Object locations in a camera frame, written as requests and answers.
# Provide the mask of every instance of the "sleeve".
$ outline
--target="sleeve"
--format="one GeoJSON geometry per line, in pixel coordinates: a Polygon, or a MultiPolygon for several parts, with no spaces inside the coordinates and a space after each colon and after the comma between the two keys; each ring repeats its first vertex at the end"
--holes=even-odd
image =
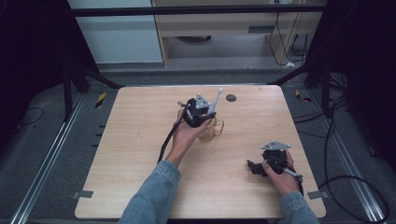
{"type": "Polygon", "coordinates": [[[280,199],[280,210],[285,216],[285,223],[288,224],[305,224],[318,223],[318,218],[312,212],[303,195],[298,192],[292,192],[284,195],[280,199]]]}
{"type": "Polygon", "coordinates": [[[161,161],[129,201],[119,223],[166,223],[181,173],[170,161],[161,161]]]}

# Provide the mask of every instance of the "human hand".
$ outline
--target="human hand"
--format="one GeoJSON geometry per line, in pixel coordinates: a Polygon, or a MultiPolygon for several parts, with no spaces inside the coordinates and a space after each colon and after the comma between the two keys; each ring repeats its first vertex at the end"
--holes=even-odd
{"type": "MultiPolygon", "coordinates": [[[[286,150],[286,157],[288,163],[292,166],[293,158],[291,157],[288,150],[286,150]]],[[[268,177],[270,177],[280,195],[283,196],[294,191],[299,191],[297,180],[294,176],[289,175],[286,172],[283,172],[281,175],[279,175],[275,173],[272,167],[267,163],[263,163],[262,168],[264,169],[265,173],[267,173],[268,177]]]]}
{"type": "MultiPolygon", "coordinates": [[[[181,116],[183,115],[183,111],[184,109],[178,110],[175,124],[180,120],[181,116]]],[[[187,150],[194,143],[195,138],[207,128],[209,123],[210,119],[205,121],[197,128],[190,127],[190,125],[186,122],[180,123],[173,134],[172,149],[166,157],[166,160],[171,161],[176,166],[179,166],[187,150]]]]}

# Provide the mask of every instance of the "wall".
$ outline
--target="wall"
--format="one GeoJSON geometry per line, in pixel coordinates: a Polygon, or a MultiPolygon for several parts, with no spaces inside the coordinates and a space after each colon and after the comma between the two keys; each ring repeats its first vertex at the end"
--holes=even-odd
{"type": "MultiPolygon", "coordinates": [[[[149,0],[68,0],[71,8],[151,7],[149,0]]],[[[162,63],[153,16],[77,18],[98,66],[162,63]]]]}

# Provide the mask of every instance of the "table top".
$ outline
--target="table top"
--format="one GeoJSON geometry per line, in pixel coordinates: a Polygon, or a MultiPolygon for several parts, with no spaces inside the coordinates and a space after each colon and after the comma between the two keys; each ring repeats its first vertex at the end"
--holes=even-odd
{"type": "MultiPolygon", "coordinates": [[[[273,140],[291,145],[294,168],[304,177],[304,195],[317,217],[326,210],[286,100],[278,86],[166,86],[120,89],[97,149],[84,190],[79,218],[119,218],[156,166],[161,146],[177,119],[178,102],[201,93],[212,102],[219,90],[217,118],[224,120],[220,136],[194,142],[179,170],[183,177],[170,218],[282,217],[279,195],[267,177],[253,175],[247,160],[262,162],[262,146],[273,140]],[[226,100],[228,94],[236,101],[226,100]]],[[[164,158],[172,146],[165,151],[164,158]]]]}

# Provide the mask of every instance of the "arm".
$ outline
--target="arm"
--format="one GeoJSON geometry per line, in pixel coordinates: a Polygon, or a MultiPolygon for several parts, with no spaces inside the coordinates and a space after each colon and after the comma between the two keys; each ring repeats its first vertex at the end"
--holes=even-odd
{"type": "MultiPolygon", "coordinates": [[[[293,159],[288,150],[286,151],[286,156],[290,165],[293,165],[293,159]]],[[[286,223],[319,223],[317,217],[300,193],[294,176],[285,172],[278,175],[267,163],[264,163],[262,168],[264,168],[265,173],[272,180],[279,194],[282,195],[280,199],[280,210],[283,216],[285,216],[286,223]]]]}
{"type": "MultiPolygon", "coordinates": [[[[177,120],[182,115],[179,110],[177,120]]],[[[177,169],[195,138],[203,132],[208,121],[198,128],[181,123],[173,135],[173,145],[164,161],[160,161],[151,175],[129,201],[119,223],[166,223],[171,212],[181,173],[177,169]]]]}

